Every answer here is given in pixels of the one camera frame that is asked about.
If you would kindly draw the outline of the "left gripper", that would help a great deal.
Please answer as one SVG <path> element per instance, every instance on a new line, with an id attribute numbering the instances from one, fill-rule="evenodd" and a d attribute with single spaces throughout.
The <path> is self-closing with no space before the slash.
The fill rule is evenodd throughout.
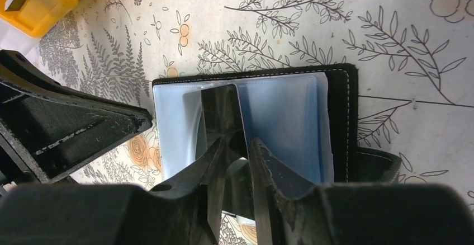
<path id="1" fill-rule="evenodd" d="M 1 51 L 1 195 L 65 179 L 151 127 L 149 111 L 65 87 Z"/>

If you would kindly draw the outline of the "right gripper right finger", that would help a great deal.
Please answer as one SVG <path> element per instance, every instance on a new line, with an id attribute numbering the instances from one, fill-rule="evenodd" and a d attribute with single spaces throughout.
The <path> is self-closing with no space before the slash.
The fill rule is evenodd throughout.
<path id="1" fill-rule="evenodd" d="M 313 184 L 251 144 L 259 244 L 472 244 L 473 214 L 440 184 Z"/>

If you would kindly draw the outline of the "orange bin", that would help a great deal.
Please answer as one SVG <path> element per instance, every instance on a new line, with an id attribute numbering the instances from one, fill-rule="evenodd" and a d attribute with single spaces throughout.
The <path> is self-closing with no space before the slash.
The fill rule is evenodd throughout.
<path id="1" fill-rule="evenodd" d="M 43 37 L 79 0 L 27 0 L 19 11 L 6 12 L 1 0 L 1 19 L 30 37 Z"/>

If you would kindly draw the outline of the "black leather card holder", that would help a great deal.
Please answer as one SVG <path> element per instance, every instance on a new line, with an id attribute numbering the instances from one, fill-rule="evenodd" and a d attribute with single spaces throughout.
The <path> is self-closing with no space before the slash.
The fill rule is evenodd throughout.
<path id="1" fill-rule="evenodd" d="M 236 89 L 245 149 L 259 138 L 313 183 L 391 182 L 400 158 L 357 143 L 358 70 L 348 63 L 161 78 L 152 90 L 164 179 L 199 158 L 225 123 L 207 92 Z"/>

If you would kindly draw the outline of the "white plastic bin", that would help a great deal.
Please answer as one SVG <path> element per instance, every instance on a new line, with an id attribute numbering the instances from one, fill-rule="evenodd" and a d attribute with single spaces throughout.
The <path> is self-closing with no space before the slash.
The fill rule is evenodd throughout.
<path id="1" fill-rule="evenodd" d="M 14 50 L 26 56 L 39 42 L 40 38 L 30 37 L 1 19 L 1 50 Z"/>

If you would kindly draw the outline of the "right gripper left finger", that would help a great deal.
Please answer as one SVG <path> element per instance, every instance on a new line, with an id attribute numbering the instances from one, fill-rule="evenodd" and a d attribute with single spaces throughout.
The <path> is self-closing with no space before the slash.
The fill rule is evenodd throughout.
<path id="1" fill-rule="evenodd" d="M 146 191 L 140 186 L 39 184 L 1 200 L 2 244 L 218 244 L 226 141 Z"/>

